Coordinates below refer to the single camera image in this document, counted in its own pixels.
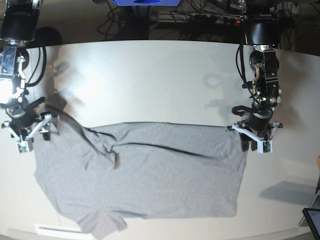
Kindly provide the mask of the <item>grey T-shirt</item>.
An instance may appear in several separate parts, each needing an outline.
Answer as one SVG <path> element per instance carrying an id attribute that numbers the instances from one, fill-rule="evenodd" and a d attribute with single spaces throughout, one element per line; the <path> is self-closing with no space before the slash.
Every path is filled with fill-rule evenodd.
<path id="1" fill-rule="evenodd" d="M 87 128 L 59 109 L 34 139 L 34 177 L 54 209 L 101 240 L 126 218 L 233 217 L 247 155 L 223 127 L 132 122 Z"/>

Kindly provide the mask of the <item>black tablet screen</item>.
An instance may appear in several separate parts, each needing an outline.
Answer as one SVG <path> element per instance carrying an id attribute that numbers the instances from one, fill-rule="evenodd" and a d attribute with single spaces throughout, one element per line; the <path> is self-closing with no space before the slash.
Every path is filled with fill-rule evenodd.
<path id="1" fill-rule="evenodd" d="M 315 240 L 320 240 L 320 210 L 315 208 L 304 208 L 302 213 L 313 234 Z"/>

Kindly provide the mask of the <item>white paper strip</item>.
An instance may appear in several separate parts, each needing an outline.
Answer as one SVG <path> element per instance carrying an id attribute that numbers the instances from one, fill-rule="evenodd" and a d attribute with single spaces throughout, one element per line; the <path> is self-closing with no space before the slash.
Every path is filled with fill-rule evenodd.
<path id="1" fill-rule="evenodd" d="M 78 228 L 71 227 L 61 227 L 61 226 L 52 226 L 45 224 L 34 224 L 36 232 L 40 234 L 46 234 L 49 232 L 62 232 L 62 233 L 77 233 L 82 234 L 83 232 Z"/>

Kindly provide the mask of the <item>black power strip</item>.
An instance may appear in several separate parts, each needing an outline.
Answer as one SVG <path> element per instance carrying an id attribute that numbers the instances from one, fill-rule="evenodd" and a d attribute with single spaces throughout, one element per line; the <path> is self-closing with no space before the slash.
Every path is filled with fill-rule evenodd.
<path id="1" fill-rule="evenodd" d="M 231 25 L 231 26 L 238 26 L 241 24 L 241 19 L 232 17 L 232 16 L 224 16 L 218 14 L 195 14 L 193 15 L 190 20 L 193 23 L 200 23 L 206 25 Z"/>

